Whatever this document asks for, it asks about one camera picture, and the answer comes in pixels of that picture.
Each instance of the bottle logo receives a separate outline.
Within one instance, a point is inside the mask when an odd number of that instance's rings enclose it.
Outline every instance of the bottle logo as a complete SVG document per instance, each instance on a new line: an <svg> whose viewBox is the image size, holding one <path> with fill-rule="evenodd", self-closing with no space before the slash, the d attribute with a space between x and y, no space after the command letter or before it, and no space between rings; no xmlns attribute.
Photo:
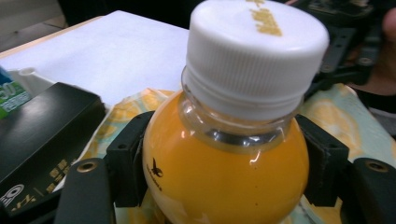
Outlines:
<svg viewBox="0 0 396 224"><path fill-rule="evenodd" d="M155 159L152 159L152 169L151 172L158 176L158 177L163 177L163 171L157 167L157 163L155 162Z"/></svg>
<svg viewBox="0 0 396 224"><path fill-rule="evenodd" d="M149 169L149 165L148 164L146 164L146 168L148 169L149 176L151 177L151 179L154 182L154 184L157 186L157 188L160 191L162 191L163 188L157 182L157 180L155 179L155 176L163 177L163 171L160 168L157 167L157 163L156 163L154 158L152 159L152 168Z"/></svg>

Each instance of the yellow patterned cloth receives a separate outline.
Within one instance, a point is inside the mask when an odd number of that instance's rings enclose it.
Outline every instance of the yellow patterned cloth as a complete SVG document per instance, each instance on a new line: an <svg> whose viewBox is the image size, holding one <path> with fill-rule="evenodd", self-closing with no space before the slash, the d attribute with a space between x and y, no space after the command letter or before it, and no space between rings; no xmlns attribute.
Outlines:
<svg viewBox="0 0 396 224"><path fill-rule="evenodd" d="M110 110L82 159L103 158L107 147L133 117L155 110L172 93L146 89L123 99ZM299 108L299 113L347 145L351 161L366 157L395 166L396 143L348 87L339 84L318 92ZM341 204L338 201L335 207L315 207L303 197L283 223L341 223ZM149 191L141 207L117 208L116 214L118 223L164 223Z"/></svg>

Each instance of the plastic bottle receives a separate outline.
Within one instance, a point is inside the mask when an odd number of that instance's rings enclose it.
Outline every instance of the plastic bottle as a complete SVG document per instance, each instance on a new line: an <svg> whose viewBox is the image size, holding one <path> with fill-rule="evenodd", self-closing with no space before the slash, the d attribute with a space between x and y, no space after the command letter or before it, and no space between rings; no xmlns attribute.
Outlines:
<svg viewBox="0 0 396 224"><path fill-rule="evenodd" d="M191 14L183 90L155 112L143 169L178 223L277 223L304 192L309 161L293 116L329 37L271 1L204 1Z"/></svg>

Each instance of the bottle neck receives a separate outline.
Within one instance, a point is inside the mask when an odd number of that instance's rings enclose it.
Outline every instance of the bottle neck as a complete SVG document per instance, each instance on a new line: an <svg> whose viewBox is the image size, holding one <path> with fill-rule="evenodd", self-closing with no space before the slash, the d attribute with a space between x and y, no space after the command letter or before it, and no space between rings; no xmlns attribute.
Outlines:
<svg viewBox="0 0 396 224"><path fill-rule="evenodd" d="M230 117L199 102L183 81L179 102L182 121L198 133L224 144L255 147L285 138L295 112L271 120L245 120Z"/></svg>

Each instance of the metal screw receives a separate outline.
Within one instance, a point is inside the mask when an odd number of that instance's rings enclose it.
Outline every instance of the metal screw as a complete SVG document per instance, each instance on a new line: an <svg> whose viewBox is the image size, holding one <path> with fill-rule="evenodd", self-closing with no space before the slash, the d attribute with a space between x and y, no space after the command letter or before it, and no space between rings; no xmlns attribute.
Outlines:
<svg viewBox="0 0 396 224"><path fill-rule="evenodd" d="M389 168L387 166L384 166L383 164L377 162L377 161L367 161L366 166L374 171L380 172L380 173L386 173Z"/></svg>
<svg viewBox="0 0 396 224"><path fill-rule="evenodd" d="M89 171L94 170L97 166L98 164L94 161L86 161L78 166L77 171L80 173L88 173Z"/></svg>

